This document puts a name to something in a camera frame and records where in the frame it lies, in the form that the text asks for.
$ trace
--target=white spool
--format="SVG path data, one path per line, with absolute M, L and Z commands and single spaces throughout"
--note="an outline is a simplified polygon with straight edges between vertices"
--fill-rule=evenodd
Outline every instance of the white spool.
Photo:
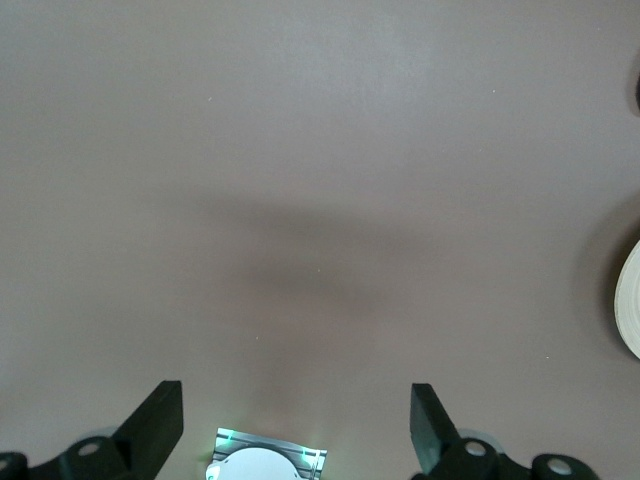
M 640 243 L 622 267 L 616 287 L 615 315 L 624 343 L 640 358 Z

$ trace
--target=white cylindrical object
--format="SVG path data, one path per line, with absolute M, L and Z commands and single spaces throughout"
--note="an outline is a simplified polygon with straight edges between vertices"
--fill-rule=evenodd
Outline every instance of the white cylindrical object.
M 640 358 L 640 243 L 622 267 L 614 303 L 620 335 L 633 354 Z

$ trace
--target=table surface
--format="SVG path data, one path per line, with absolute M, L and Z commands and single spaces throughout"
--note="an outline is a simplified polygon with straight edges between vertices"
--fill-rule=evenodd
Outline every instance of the table surface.
M 412 382 L 529 464 L 640 476 L 613 292 L 640 240 L 640 3 L 5 2 L 0 450 L 163 379 L 407 479 Z

